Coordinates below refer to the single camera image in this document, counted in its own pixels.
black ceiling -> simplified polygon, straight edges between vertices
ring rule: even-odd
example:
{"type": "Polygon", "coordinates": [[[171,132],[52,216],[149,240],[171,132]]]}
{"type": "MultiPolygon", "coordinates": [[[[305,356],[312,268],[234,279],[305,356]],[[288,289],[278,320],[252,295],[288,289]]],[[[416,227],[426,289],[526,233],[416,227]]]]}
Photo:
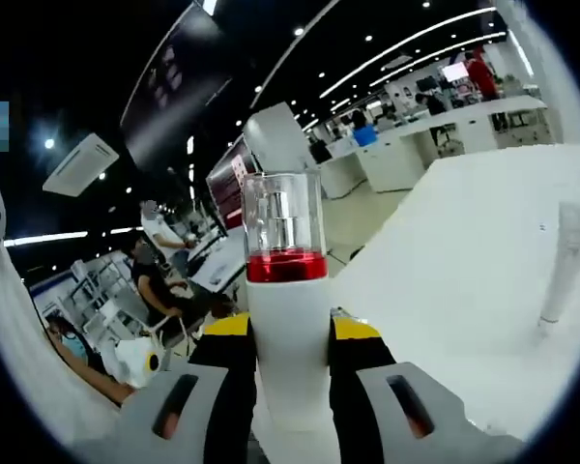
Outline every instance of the black ceiling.
{"type": "MultiPolygon", "coordinates": [[[[116,237],[102,231],[136,225],[137,200],[165,199],[164,182],[142,176],[132,163],[119,129],[119,120],[140,73],[165,33],[189,5],[188,0],[130,0],[87,2],[24,2],[9,16],[11,35],[0,63],[0,100],[11,103],[11,151],[0,158],[0,186],[7,203],[8,238],[87,230],[86,239],[10,248],[22,274],[45,278],[57,265],[65,269],[74,259],[90,259],[116,237]],[[72,146],[89,131],[96,132],[121,156],[79,198],[42,192],[46,178],[43,141],[72,146]],[[127,187],[133,192],[126,194],[127,187]],[[109,213],[110,207],[116,211],[109,213]]],[[[286,48],[293,30],[307,25],[328,0],[218,0],[214,19],[245,51],[249,72],[227,89],[214,115],[193,134],[196,184],[223,154],[228,141],[240,133],[237,120],[272,104],[291,100],[296,109],[327,119],[332,100],[366,95],[369,82],[383,75],[380,67],[406,51],[421,56],[456,42],[506,30],[495,14],[473,16],[427,34],[397,50],[330,96],[318,96],[358,65],[425,27],[487,5],[478,0],[404,2],[340,0],[306,34],[263,91],[255,108],[255,93],[286,48]],[[487,23],[496,26],[489,28],[487,23]],[[368,43],[365,36],[373,36],[368,43]],[[326,76],[319,78],[318,73],[326,76]]],[[[299,122],[304,126],[310,115],[299,122]]],[[[183,154],[177,158],[180,163],[183,154]]]]}

air conditioner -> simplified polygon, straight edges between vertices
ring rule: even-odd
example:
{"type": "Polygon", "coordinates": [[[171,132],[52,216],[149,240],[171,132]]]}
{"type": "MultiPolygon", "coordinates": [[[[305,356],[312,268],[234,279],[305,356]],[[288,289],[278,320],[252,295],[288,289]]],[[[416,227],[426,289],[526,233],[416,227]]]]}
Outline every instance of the air conditioner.
{"type": "Polygon", "coordinates": [[[118,154],[91,133],[58,164],[43,184],[43,190],[79,196],[117,159],[118,154]]]}

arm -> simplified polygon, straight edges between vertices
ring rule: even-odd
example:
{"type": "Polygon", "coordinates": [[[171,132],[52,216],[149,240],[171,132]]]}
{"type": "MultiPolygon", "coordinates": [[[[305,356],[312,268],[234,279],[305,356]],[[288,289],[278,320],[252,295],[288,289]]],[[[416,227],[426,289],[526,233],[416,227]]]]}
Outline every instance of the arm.
{"type": "Polygon", "coordinates": [[[169,307],[165,307],[165,305],[157,298],[157,295],[153,292],[150,284],[150,278],[147,275],[141,275],[140,278],[137,280],[137,290],[139,294],[142,296],[146,302],[152,306],[154,309],[159,311],[160,313],[166,316],[172,316],[169,307]]]}
{"type": "Polygon", "coordinates": [[[155,234],[153,236],[155,241],[161,246],[166,248],[176,248],[176,249],[183,249],[187,247],[183,242],[169,242],[163,238],[161,234],[155,234]]]}
{"type": "Polygon", "coordinates": [[[75,356],[69,348],[63,345],[54,334],[48,333],[47,336],[49,342],[54,345],[56,351],[72,371],[97,392],[118,404],[123,404],[125,399],[133,393],[133,388],[128,385],[118,384],[106,375],[86,365],[82,359],[75,356]]]}

hair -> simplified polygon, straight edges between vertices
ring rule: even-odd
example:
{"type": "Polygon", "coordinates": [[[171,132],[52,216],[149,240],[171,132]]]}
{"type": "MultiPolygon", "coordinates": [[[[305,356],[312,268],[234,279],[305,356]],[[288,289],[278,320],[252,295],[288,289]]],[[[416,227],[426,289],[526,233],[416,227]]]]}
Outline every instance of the hair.
{"type": "Polygon", "coordinates": [[[367,120],[362,111],[358,109],[352,113],[352,122],[355,124],[355,129],[362,129],[367,126],[367,120]]]}
{"type": "Polygon", "coordinates": [[[137,232],[136,230],[132,230],[125,234],[125,238],[123,239],[123,244],[120,247],[120,250],[125,253],[129,258],[132,257],[133,249],[135,248],[135,244],[139,239],[142,238],[142,234],[137,232]]]}

man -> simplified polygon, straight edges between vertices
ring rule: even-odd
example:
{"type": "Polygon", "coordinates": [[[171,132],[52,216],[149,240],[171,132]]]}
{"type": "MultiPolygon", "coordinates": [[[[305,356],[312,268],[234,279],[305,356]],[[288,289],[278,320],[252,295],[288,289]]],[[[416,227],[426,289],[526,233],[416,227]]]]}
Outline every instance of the man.
{"type": "MultiPolygon", "coordinates": [[[[468,77],[477,86],[484,102],[491,102],[499,99],[499,93],[496,90],[494,83],[494,75],[487,65],[473,56],[470,51],[466,52],[466,71],[468,77]]],[[[505,113],[497,113],[492,115],[492,124],[496,131],[505,130],[508,128],[507,117],[505,113]]]]}
{"type": "Polygon", "coordinates": [[[148,325],[154,327],[165,316],[173,318],[163,326],[164,334],[169,337],[181,331],[178,319],[183,320],[185,327],[191,326],[203,318],[209,309],[216,318],[226,317],[232,312],[232,304],[224,296],[198,296],[193,299],[174,295],[170,289],[187,288],[183,281],[166,284],[155,264],[153,251],[137,232],[130,232],[126,238],[123,252],[133,259],[131,278],[137,287],[142,300],[148,306],[148,325]]]}
{"type": "MultiPolygon", "coordinates": [[[[429,111],[429,114],[432,116],[436,116],[437,114],[441,114],[447,111],[447,109],[445,108],[445,104],[442,103],[433,95],[416,94],[415,102],[417,102],[417,104],[424,104],[425,106],[427,106],[427,110],[429,111]]],[[[436,148],[438,148],[439,131],[440,127],[430,128],[429,130],[429,132],[432,134],[432,140],[434,140],[434,145],[436,145],[436,148]]]]}
{"type": "Polygon", "coordinates": [[[189,251],[193,248],[193,242],[184,242],[163,220],[163,216],[158,214],[157,203],[148,200],[140,203],[141,223],[144,232],[155,244],[155,247],[178,271],[182,278],[189,277],[189,251]]]}

